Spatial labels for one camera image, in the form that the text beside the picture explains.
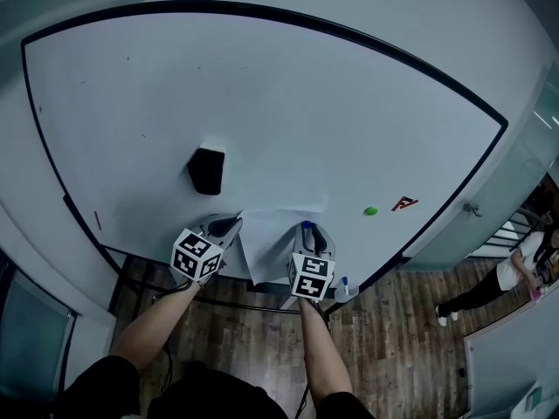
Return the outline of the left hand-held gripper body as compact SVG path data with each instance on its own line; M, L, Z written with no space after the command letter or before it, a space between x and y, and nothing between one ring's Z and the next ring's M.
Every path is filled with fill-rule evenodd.
M199 282L218 271L224 249L200 234L184 229L173 244L170 267Z

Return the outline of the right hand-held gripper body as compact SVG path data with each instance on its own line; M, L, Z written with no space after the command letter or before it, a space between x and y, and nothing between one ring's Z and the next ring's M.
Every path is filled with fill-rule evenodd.
M293 252L287 269L291 294L322 301L334 278L335 261Z

